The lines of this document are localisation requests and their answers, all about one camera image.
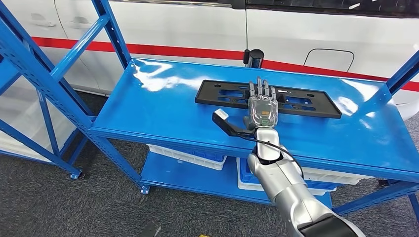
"silver robotic arm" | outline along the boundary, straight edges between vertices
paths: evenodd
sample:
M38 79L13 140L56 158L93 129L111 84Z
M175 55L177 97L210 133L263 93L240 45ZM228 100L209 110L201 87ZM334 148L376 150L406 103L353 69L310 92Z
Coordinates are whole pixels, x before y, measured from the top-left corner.
M273 129L278 121L278 102L275 89L269 88L267 81L262 85L257 78L257 94L250 82L249 115L244 118L247 129L230 124L227 118L221 109L212 115L212 120L229 136L256 141L248 156L249 168L277 206L290 237L364 237L354 224L309 192L301 167L280 144L278 132Z

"lower shelf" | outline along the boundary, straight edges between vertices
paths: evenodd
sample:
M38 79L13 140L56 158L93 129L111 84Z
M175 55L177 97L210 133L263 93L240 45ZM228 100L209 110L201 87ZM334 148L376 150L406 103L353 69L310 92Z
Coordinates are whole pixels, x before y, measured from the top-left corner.
M271 203L263 191L239 189L236 159L231 157L226 159L223 169L218 171L150 152L141 173L141 181L151 186ZM330 193L315 197L327 207L332 207Z

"floor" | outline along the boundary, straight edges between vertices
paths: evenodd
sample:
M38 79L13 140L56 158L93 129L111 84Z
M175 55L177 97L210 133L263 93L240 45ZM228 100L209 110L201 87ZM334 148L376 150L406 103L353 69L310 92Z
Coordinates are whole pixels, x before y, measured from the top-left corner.
M105 98L82 94L99 111ZM419 115L406 122L419 146ZM112 141L141 171L145 145ZM86 180L61 169L0 156L0 237L277 237L286 236L275 208L221 197L153 188L142 195L94 145L87 143L77 166ZM332 193L334 205L376 190L377 179ZM407 198L350 214L369 237L419 236Z

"blue shelf surface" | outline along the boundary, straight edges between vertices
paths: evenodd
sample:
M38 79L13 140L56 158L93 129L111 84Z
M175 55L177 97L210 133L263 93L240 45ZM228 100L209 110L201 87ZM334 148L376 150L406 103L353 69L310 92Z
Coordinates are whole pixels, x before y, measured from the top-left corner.
M141 182L151 186L271 204L263 191L239 189L234 157L228 157L223 169L218 171L150 152L141 173ZM315 197L329 208L332 207L329 193Z
M205 79L327 92L341 119L280 114L281 143L306 167L419 182L419 155L382 82L240 67L132 59L93 124L99 136L247 157L253 142L228 137L197 104ZM223 107L241 125L245 109Z

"car window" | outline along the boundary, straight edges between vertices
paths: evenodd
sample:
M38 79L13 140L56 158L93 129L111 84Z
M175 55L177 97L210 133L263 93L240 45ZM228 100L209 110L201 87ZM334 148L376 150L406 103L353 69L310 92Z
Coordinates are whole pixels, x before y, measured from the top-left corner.
M290 11L418 17L419 0L246 0L247 5Z

